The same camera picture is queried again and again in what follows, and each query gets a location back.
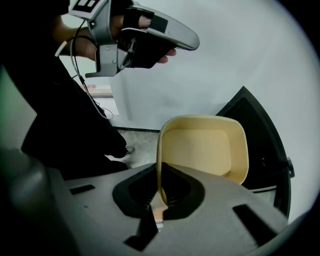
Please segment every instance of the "white wall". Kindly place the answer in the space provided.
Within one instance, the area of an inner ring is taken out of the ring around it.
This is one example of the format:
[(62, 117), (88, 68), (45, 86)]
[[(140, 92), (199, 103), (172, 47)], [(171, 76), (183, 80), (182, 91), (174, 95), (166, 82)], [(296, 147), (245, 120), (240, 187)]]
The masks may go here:
[(291, 157), (292, 221), (320, 184), (320, 66), (290, 15), (270, 0), (140, 0), (200, 37), (168, 64), (126, 69), (110, 79), (115, 126), (160, 129), (184, 114), (216, 114), (246, 86), (265, 108)]
[(0, 147), (20, 149), (37, 114), (0, 66)]

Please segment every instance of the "floor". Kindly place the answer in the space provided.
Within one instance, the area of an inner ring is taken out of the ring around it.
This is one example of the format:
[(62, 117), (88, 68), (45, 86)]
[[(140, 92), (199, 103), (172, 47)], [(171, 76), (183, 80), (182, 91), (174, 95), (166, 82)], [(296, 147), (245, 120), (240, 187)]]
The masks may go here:
[[(157, 145), (159, 133), (119, 130), (119, 133), (126, 140), (127, 146), (134, 147), (134, 152), (124, 158), (118, 159), (108, 156), (110, 160), (126, 163), (129, 168), (136, 168), (146, 164), (152, 164), (157, 161)], [(266, 191), (255, 193), (263, 201), (273, 205), (276, 192)]]

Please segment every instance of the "black door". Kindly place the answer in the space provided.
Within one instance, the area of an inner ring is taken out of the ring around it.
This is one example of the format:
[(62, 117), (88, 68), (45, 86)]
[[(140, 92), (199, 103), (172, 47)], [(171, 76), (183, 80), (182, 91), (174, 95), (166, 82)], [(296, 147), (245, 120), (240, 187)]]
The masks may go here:
[(245, 88), (217, 114), (237, 120), (243, 127), (249, 155), (249, 171), (242, 184), (249, 190), (276, 190), (274, 206), (289, 216), (290, 178), (294, 168), (267, 112)]

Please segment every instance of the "black clothing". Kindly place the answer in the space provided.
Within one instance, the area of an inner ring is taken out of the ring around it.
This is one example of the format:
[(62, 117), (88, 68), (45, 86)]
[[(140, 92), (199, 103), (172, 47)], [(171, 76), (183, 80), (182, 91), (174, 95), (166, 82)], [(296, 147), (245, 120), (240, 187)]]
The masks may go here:
[[(54, 56), (59, 45), (48, 25), (57, 15), (68, 12), (69, 1), (35, 0), (8, 5), (14, 12), (1, 18), (5, 35), (1, 62), (37, 113), (22, 150), (46, 166), (59, 169), (64, 179), (126, 170), (124, 163), (105, 156), (123, 157), (125, 139), (99, 115), (79, 85), (69, 81), (67, 70)], [(13, 13), (15, 23), (9, 19)]]

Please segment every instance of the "beige plastic bowl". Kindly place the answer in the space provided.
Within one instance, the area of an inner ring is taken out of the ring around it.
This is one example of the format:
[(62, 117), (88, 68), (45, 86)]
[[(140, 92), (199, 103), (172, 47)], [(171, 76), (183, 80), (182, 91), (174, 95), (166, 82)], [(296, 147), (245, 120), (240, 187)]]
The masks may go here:
[(161, 129), (156, 162), (159, 178), (162, 163), (167, 163), (225, 176), (242, 184), (249, 169), (245, 131), (239, 122), (226, 117), (175, 117)]

